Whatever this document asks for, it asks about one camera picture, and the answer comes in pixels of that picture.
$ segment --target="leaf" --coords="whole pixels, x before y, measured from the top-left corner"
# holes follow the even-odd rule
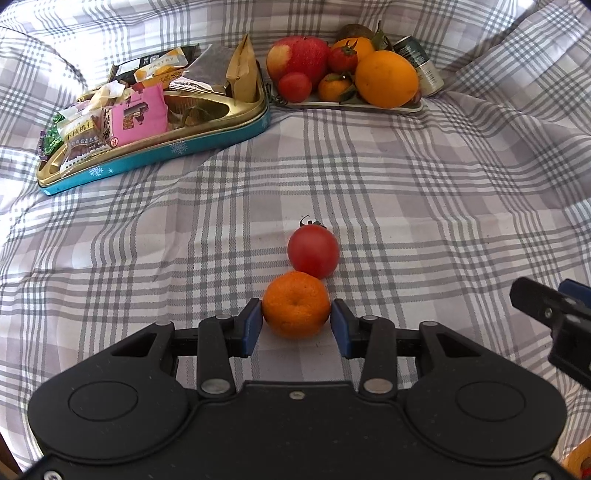
[[[394,46],[392,45],[392,42],[386,35],[384,35],[384,40],[386,41],[386,47],[384,48],[384,50],[394,51]]]
[[[356,93],[357,93],[357,87],[355,87],[355,84],[353,84],[350,87],[348,87],[346,90],[344,90],[343,93],[341,93],[339,95],[339,103],[341,103],[341,104],[345,103],[351,97],[355,96]]]
[[[371,44],[374,46],[375,50],[383,50],[387,44],[386,35],[382,30],[381,20],[378,22],[378,29],[375,31],[375,34],[371,39]]]
[[[325,79],[327,82],[335,82],[337,80],[345,80],[346,77],[342,73],[329,73]]]
[[[341,105],[367,105],[368,103],[363,100],[359,95],[353,95],[346,102],[342,102]]]

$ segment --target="snack package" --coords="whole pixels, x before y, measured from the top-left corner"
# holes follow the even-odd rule
[[[139,92],[140,90],[151,87],[156,85],[157,83],[162,84],[162,88],[166,89],[169,87],[170,82],[179,78],[183,72],[185,71],[184,67],[180,67],[176,70],[172,70],[170,72],[163,73],[161,75],[153,75],[147,80],[142,80],[141,82],[134,83],[131,88]]]
[[[180,47],[162,55],[152,63],[135,71],[135,81],[143,82],[154,75],[162,75],[180,67],[186,67],[189,63]]]
[[[123,93],[115,99],[115,101],[113,102],[113,105],[119,105],[120,103],[123,103],[129,97],[131,97],[133,92],[134,92],[133,88],[126,88],[125,90],[123,90]]]
[[[89,113],[79,115],[74,120],[62,120],[57,124],[57,130],[66,144],[66,156],[60,171],[66,170],[90,155],[109,149]]]
[[[90,104],[90,100],[85,100],[84,102],[74,103],[70,105],[68,108],[64,108],[58,112],[58,115],[61,115],[63,118],[71,120],[76,118],[79,113],[84,110]]]
[[[121,147],[168,130],[167,107],[159,83],[134,92],[120,105],[105,108],[103,134],[111,147]]]
[[[87,110],[92,111],[103,106],[114,105],[115,99],[123,95],[124,90],[125,85],[116,80],[103,85],[90,99]]]
[[[191,45],[180,48],[183,51],[188,63],[191,63],[201,54],[199,45]],[[113,80],[119,80],[121,82],[125,82],[128,86],[132,86],[135,83],[134,73],[136,70],[158,60],[161,56],[166,55],[169,51],[170,49],[166,49],[164,51],[144,55],[138,59],[126,61],[120,65],[113,65],[111,67],[111,72],[109,73],[108,81],[111,82]]]
[[[232,98],[241,102],[252,103],[256,98],[256,81],[258,68],[255,51],[250,36],[244,36],[240,45],[234,50],[226,78],[232,87]]]
[[[170,89],[226,95],[226,71],[232,54],[232,49],[221,43],[211,44],[180,78],[170,82]]]

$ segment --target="orange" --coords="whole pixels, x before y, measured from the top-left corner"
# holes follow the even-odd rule
[[[396,108],[417,93],[418,75],[405,58],[393,51],[379,50],[357,65],[355,86],[366,102]]]
[[[344,38],[343,40],[339,40],[332,46],[332,50],[339,47],[344,47],[347,42],[349,42],[349,47],[353,48],[353,44],[357,42],[355,45],[354,50],[357,52],[357,64],[361,60],[363,60],[367,55],[373,53],[375,51],[374,46],[371,43],[371,40],[365,37],[349,37]]]
[[[324,284],[303,272],[277,277],[262,297],[262,314],[271,329],[286,338],[317,334],[330,313]]]
[[[343,75],[329,73],[318,84],[318,97],[323,102],[340,102],[340,94],[352,84],[353,82]]]

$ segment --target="gray checkered fabric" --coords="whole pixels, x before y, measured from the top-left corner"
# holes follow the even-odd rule
[[[380,19],[446,78],[421,113],[274,107],[267,132],[222,151],[54,197],[35,183],[39,131],[112,63],[248,31],[262,60],[286,34]],[[240,311],[289,269],[304,215],[339,238],[332,297],[401,327],[437,320],[546,378],[570,413],[556,455],[570,451],[591,433],[590,394],[545,360],[548,330],[508,290],[521,275],[591,283],[590,27],[576,0],[14,2],[0,14],[0,432],[20,465],[40,455],[26,408],[43,381],[155,320]],[[361,365],[326,326],[301,342],[265,328],[233,367],[238,383],[356,382]],[[178,379],[194,385],[195,368]]]

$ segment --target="candy wrapper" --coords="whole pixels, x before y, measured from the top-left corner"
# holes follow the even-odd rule
[[[121,97],[124,91],[125,85],[116,80],[103,85],[90,99],[90,103],[86,107],[87,111],[97,110],[103,106],[114,105],[116,99]]]
[[[47,130],[45,137],[43,138],[43,153],[48,157],[51,157],[64,143],[60,137],[60,133],[57,131],[57,123],[61,122],[63,119],[64,116],[60,113],[56,113],[51,117],[53,125]]]
[[[74,103],[70,105],[68,108],[63,108],[57,114],[61,115],[66,120],[72,120],[80,115],[80,112],[84,110],[88,105],[90,105],[90,100],[85,100],[84,102]]]
[[[170,82],[170,89],[226,95],[226,71],[232,53],[231,48],[224,47],[221,43],[211,44],[185,69],[180,78]]]
[[[45,164],[47,163],[47,160],[49,160],[49,157],[47,155],[45,155],[45,152],[43,151],[43,145],[45,143],[45,137],[46,137],[46,132],[45,130],[41,130],[41,132],[39,132],[39,142],[37,143],[37,155],[39,155],[39,170],[41,170]]]
[[[249,35],[245,35],[238,48],[234,50],[226,77],[232,87],[234,100],[247,103],[255,101],[258,68]]]

